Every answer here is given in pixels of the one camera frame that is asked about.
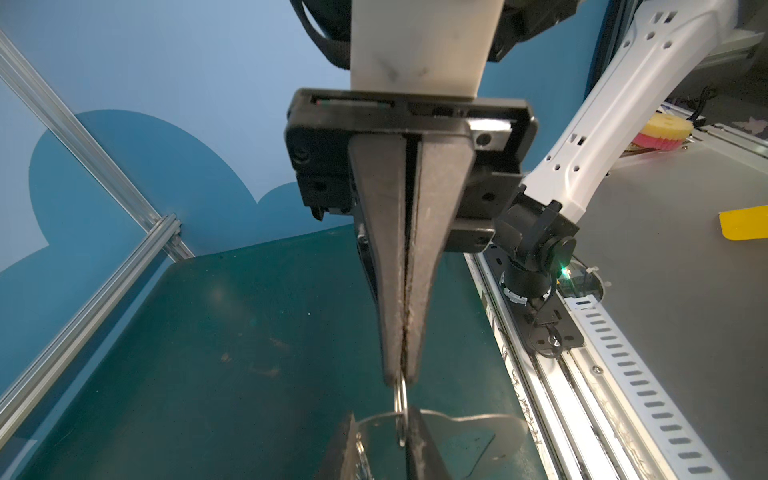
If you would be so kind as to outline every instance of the blue wall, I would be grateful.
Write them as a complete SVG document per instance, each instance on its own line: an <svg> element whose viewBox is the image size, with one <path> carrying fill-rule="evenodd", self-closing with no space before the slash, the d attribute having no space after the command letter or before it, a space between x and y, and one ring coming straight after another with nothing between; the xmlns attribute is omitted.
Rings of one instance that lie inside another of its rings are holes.
<svg viewBox="0 0 768 480"><path fill-rule="evenodd" d="M526 98L541 122L527 170L581 105L607 1L486 68L480 95ZM0 28L196 254L349 221L310 216L285 152L293 92L349 84L288 2L0 0ZM0 200L3 390L144 232L4 84Z"/></svg>
<svg viewBox="0 0 768 480"><path fill-rule="evenodd" d="M29 198L29 161L44 131L43 123L0 81L0 272L48 246Z"/></svg>
<svg viewBox="0 0 768 480"><path fill-rule="evenodd" d="M0 450L0 480L14 478L23 471L40 443L53 429L61 415L83 387L88 377L112 348L133 319L138 307L173 262L159 255L137 280L123 301L104 321L91 341L78 354L56 385L41 400L38 407L22 423L8 444Z"/></svg>

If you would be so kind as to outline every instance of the dark green mat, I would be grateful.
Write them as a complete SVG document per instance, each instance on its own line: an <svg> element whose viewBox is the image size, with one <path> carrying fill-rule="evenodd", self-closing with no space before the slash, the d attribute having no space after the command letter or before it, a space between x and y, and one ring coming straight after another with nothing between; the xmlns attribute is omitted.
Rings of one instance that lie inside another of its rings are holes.
<svg viewBox="0 0 768 480"><path fill-rule="evenodd" d="M392 409L379 363L351 227L178 263L19 478L311 478L344 412ZM460 254L409 401L522 417ZM545 478L530 437L495 478Z"/></svg>

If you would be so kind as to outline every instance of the cable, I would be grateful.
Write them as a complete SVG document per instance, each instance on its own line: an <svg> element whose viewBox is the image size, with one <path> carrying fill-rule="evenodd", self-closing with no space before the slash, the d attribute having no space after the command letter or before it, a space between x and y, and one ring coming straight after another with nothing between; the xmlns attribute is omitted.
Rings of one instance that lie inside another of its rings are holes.
<svg viewBox="0 0 768 480"><path fill-rule="evenodd" d="M584 265L584 268L587 268L587 264L584 263L583 261L581 261L581 258L576 257L576 255L574 253L571 255L571 257L573 257L573 259L576 260L577 262L579 262L580 264Z"/></svg>
<svg viewBox="0 0 768 480"><path fill-rule="evenodd" d="M701 91L701 95L699 95L699 104L696 107L696 110L688 117L687 120L689 121L695 121L699 116L701 116L701 112L704 111L704 106L707 104L707 100L710 99L710 88L709 85L703 88Z"/></svg>

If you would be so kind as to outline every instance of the robotic arm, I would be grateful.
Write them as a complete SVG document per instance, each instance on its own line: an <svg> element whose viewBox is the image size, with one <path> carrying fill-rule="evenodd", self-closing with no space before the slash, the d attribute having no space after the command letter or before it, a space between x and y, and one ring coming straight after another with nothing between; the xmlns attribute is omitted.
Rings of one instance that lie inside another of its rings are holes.
<svg viewBox="0 0 768 480"><path fill-rule="evenodd" d="M286 145L315 218L354 216L384 381L401 406L418 379L442 251L480 252L493 239L509 255L505 287L546 326L555 272L602 178L736 21L736 0L643 2L601 80L523 179L537 121L524 101L475 98L483 68L573 15L576 0L291 2L323 54L350 69L352 90L299 90ZM415 430L401 413L405 445Z"/></svg>

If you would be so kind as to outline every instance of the metal frame bar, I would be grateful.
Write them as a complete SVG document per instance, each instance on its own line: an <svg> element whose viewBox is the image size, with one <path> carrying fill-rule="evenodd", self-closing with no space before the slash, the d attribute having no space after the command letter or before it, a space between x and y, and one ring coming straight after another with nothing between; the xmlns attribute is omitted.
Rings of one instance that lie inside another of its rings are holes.
<svg viewBox="0 0 768 480"><path fill-rule="evenodd" d="M768 142L762 138L753 137L742 131L738 131L735 128L728 127L723 124L707 125L701 128L702 131L707 132L715 138L719 138L722 141L726 141L729 144L741 147L744 150L750 151L755 155L759 155L763 158L768 158Z"/></svg>
<svg viewBox="0 0 768 480"><path fill-rule="evenodd" d="M475 271L472 277L478 291L482 292L481 296L486 305L486 312L491 310L491 315L496 323L495 328L499 328L503 334L505 351L502 351L502 358L505 357L506 353L506 357L512 360L515 371L519 372L518 381L525 391L526 397L526 401L521 402L521 407L523 412L531 412L531 419L536 419L535 423L531 424L529 421L528 425L531 427L531 434L534 435L545 471L551 475L550 472L554 469L555 475L557 475L555 478L583 480L579 459L574 453L561 418L541 380L540 371L518 338L511 315L504 303L504 297L488 263L485 261L485 257L482 256L482 253L465 254L465 257L468 257L467 263L470 271Z"/></svg>
<svg viewBox="0 0 768 480"><path fill-rule="evenodd" d="M0 30L0 77L69 149L104 189L149 232L160 214L131 183L64 102ZM194 257L183 242L168 245L174 261Z"/></svg>
<svg viewBox="0 0 768 480"><path fill-rule="evenodd" d="M686 155L695 155L698 151L709 150L724 155L731 160L735 160L742 165L768 175L768 161L764 156L752 150L751 145L756 148L762 148L758 144L751 144L731 134L729 131L719 130L714 127L707 127L708 131L695 130L689 138L696 140L696 143L688 145ZM664 152L666 155L683 154L682 152Z"/></svg>
<svg viewBox="0 0 768 480"><path fill-rule="evenodd" d="M728 478L712 453L701 441L682 412L672 402L654 375L637 354L603 306L590 295L585 298L565 299L574 320L581 327L585 339L594 350L593 360L599 359L601 367L611 373L615 383L625 396L628 406L644 426L652 439L647 439L647 450L657 466L668 465L671 472L664 478ZM664 456L658 458L655 450Z"/></svg>
<svg viewBox="0 0 768 480"><path fill-rule="evenodd" d="M520 406L525 416L525 421L528 423L528 429L531 431L534 444L538 450L541 462L544 465L547 478L550 480L558 480L560 475L558 474L559 468L555 464L555 460L552 456L550 440L546 436L546 432L542 430L541 421L536 411L535 404L531 401L531 396L528 394L528 390L523 385L523 381L520 377L520 367L513 362L512 348L510 347L510 339L505 332L505 328L499 320L499 315L496 313L497 309L494 304L494 300L488 287L485 285L482 274L482 266L478 263L478 257L470 253L465 253L464 258L467 261L469 272L472 275L472 279L475 281L475 287L477 287L478 294L482 299L485 306L485 314L488 316L488 321L493 329L493 335L496 339L498 350L502 355L504 365L507 368L507 373L512 381L512 387L515 389L515 395L518 397Z"/></svg>
<svg viewBox="0 0 768 480"><path fill-rule="evenodd" d="M0 449L168 240L178 233L180 225L174 214L160 219L136 250L3 394L0 398Z"/></svg>
<svg viewBox="0 0 768 480"><path fill-rule="evenodd" d="M549 478L676 479L586 334L559 360L528 355L485 258L465 258Z"/></svg>

